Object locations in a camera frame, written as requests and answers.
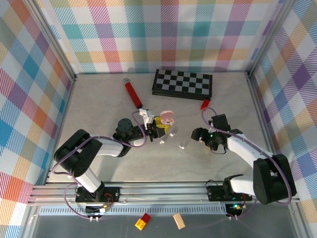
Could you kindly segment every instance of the folded chessboard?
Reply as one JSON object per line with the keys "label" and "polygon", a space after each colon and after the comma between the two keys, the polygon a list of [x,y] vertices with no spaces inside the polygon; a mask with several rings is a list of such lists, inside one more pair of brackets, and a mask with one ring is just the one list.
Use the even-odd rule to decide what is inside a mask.
{"label": "folded chessboard", "polygon": [[157,69],[152,87],[153,95],[211,99],[212,75]]}

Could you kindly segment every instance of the red microphone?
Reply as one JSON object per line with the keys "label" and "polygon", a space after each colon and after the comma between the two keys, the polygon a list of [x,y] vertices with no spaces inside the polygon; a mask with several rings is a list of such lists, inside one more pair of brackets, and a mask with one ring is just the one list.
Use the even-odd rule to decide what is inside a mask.
{"label": "red microphone", "polygon": [[128,78],[125,78],[123,79],[123,83],[124,83],[124,86],[125,88],[127,89],[134,105],[136,106],[137,109],[140,109],[143,107],[137,93],[134,91],[134,88],[132,87],[131,83],[130,83],[130,79]]}

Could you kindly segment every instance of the plaid fabric backdrop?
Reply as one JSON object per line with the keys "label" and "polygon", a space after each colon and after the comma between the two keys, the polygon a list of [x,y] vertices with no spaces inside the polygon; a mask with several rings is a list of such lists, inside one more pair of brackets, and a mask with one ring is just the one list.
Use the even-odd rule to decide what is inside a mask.
{"label": "plaid fabric backdrop", "polygon": [[0,237],[16,237],[71,80],[22,0],[0,0]]}
{"label": "plaid fabric backdrop", "polygon": [[291,160],[317,236],[317,0],[296,1],[256,79],[274,145]]}
{"label": "plaid fabric backdrop", "polygon": [[79,73],[245,71],[283,0],[38,0]]}

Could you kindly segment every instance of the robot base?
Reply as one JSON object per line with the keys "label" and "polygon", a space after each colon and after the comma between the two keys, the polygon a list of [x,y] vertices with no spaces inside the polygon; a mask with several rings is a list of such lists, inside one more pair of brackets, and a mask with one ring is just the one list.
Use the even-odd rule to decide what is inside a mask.
{"label": "robot base", "polygon": [[108,203],[108,199],[110,203],[118,202],[120,196],[120,188],[119,187],[103,187],[102,190],[98,191],[101,195],[93,196],[90,192],[88,192],[83,187],[77,187],[76,200],[75,202],[102,202]]}
{"label": "robot base", "polygon": [[[209,202],[244,201],[240,193],[231,193],[230,196],[226,196],[222,186],[207,186],[207,190]],[[246,201],[252,201],[252,196],[246,194]]]}

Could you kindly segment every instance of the red clip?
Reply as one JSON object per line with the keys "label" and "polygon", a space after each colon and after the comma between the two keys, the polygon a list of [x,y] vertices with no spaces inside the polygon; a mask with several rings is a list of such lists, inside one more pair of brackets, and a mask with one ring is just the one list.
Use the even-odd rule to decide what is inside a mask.
{"label": "red clip", "polygon": [[210,103],[210,101],[208,99],[205,99],[202,106],[200,107],[200,109],[202,110],[202,109],[208,107],[209,103]]}

